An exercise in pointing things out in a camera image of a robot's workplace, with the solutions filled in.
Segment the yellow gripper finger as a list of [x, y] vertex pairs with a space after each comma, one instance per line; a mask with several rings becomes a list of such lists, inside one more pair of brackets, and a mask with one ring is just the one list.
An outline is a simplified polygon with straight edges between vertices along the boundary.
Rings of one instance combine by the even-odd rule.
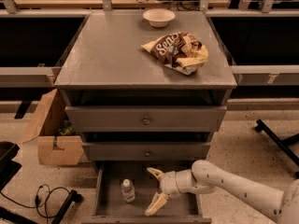
[[164, 193], [156, 192], [152, 198], [152, 201], [145, 211], [147, 217], [153, 216], [156, 214], [163, 206], [168, 202], [168, 197]]
[[150, 174], [152, 174], [158, 181], [161, 181], [163, 176], [164, 176], [164, 173], [161, 170], [158, 170], [158, 169], [155, 169], [155, 168], [152, 168], [152, 167], [148, 167], [147, 171]]

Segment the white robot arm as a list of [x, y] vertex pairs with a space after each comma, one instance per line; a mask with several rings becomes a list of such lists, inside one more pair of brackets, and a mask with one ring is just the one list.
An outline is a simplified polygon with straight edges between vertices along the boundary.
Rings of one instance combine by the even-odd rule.
[[299, 224], [299, 180], [282, 191], [225, 172], [204, 160], [195, 161], [190, 169], [178, 172], [163, 173], [151, 167], [147, 171], [160, 182], [162, 192], [155, 193], [146, 216], [154, 215], [169, 199], [181, 194], [205, 194], [218, 187], [277, 224]]

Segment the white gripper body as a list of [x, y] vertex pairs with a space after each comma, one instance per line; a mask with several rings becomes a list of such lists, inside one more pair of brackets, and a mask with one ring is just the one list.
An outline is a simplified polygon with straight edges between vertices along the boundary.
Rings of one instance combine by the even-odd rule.
[[175, 171], [161, 174], [160, 189], [167, 198], [173, 199], [173, 198], [177, 198], [180, 195], [177, 181], [176, 181]]

